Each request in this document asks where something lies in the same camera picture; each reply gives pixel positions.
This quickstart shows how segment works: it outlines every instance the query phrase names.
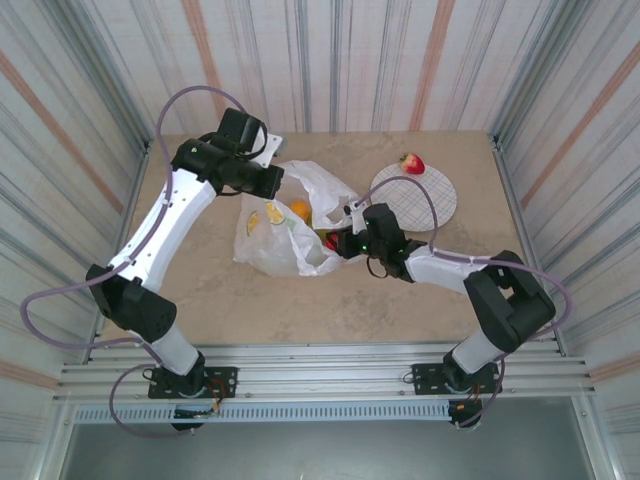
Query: strawberry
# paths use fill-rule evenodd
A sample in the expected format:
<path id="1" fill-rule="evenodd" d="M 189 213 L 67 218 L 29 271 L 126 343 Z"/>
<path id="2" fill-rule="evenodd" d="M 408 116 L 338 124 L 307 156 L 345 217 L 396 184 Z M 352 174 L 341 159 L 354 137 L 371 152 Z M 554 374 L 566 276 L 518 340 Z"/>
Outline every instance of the strawberry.
<path id="1" fill-rule="evenodd" d="M 421 173 L 424 173 L 424 162 L 415 153 L 407 153 L 400 159 L 400 162 L 400 168 L 402 168 L 404 172 L 411 173 L 413 175 L 420 175 Z"/>

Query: beige table surface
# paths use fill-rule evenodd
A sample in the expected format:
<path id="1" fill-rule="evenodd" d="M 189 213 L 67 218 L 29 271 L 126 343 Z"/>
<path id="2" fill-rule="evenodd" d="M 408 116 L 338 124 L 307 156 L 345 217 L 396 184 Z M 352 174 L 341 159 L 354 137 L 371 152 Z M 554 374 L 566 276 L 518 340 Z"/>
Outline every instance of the beige table surface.
<path id="1" fill-rule="evenodd" d="M 520 252 L 487 137 L 481 132 L 289 134 L 277 159 L 313 160 L 356 192 L 403 153 L 449 177 L 458 195 L 437 246 L 469 254 Z M 187 137 L 169 138 L 170 152 Z M 154 146 L 133 218 L 137 228 L 163 185 Z M 428 285 L 371 277 L 364 263 L 324 277 L 271 278 L 233 262 L 240 198 L 218 198 L 175 255 L 160 294 L 178 306 L 178 324 L 198 344 L 460 340 L 478 328 L 466 296 Z M 411 234 L 427 240 L 428 233 Z M 107 322 L 103 336 L 122 332 Z"/>

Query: gray floor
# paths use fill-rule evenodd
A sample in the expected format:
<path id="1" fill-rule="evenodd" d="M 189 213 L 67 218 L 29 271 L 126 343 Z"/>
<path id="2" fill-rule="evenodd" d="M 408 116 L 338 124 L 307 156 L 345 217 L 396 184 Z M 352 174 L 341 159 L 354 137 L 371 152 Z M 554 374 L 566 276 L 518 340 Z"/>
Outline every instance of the gray floor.
<path id="1" fill-rule="evenodd" d="M 444 422 L 205 425 L 144 440 L 76 428 L 66 479 L 589 479 L 570 401 L 499 400 L 472 432 Z"/>

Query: white plastic bag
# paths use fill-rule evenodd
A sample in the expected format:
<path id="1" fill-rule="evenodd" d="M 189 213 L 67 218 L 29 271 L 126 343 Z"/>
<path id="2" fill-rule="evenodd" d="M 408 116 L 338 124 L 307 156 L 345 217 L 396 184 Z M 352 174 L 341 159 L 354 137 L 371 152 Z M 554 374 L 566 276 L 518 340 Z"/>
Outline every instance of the white plastic bag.
<path id="1" fill-rule="evenodd" d="M 345 260 L 326 248 L 313 229 L 349 226 L 343 207 L 358 195 L 315 162 L 292 160 L 280 166 L 285 173 L 274 200 L 242 196 L 233 259 L 272 277 L 334 271 Z M 287 207 L 295 200 L 311 206 L 313 229 Z"/>

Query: striped wall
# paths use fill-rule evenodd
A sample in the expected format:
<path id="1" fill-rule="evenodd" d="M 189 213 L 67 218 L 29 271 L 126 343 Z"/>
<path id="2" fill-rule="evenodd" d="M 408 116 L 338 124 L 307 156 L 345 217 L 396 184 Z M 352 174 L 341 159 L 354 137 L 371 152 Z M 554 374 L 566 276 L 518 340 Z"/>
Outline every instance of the striped wall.
<path id="1" fill-rule="evenodd" d="M 640 1 L 587 3 L 505 150 L 541 262 L 576 300 L 568 347 L 586 357 L 627 478 L 637 479 Z"/>
<path id="2" fill-rule="evenodd" d="M 221 87 L 280 132 L 488 130 L 560 0 L 87 0 L 101 59 L 146 124 L 194 84 Z M 217 125 L 182 101 L 168 133 Z"/>
<path id="3" fill-rule="evenodd" d="M 0 6 L 0 478 L 24 478 L 43 434 L 63 362 L 22 326 L 29 293 L 75 283 L 113 253 L 141 140 L 98 87 L 62 30 L 56 2 Z M 92 333 L 88 292 L 32 304 L 38 327 L 81 342 Z"/>

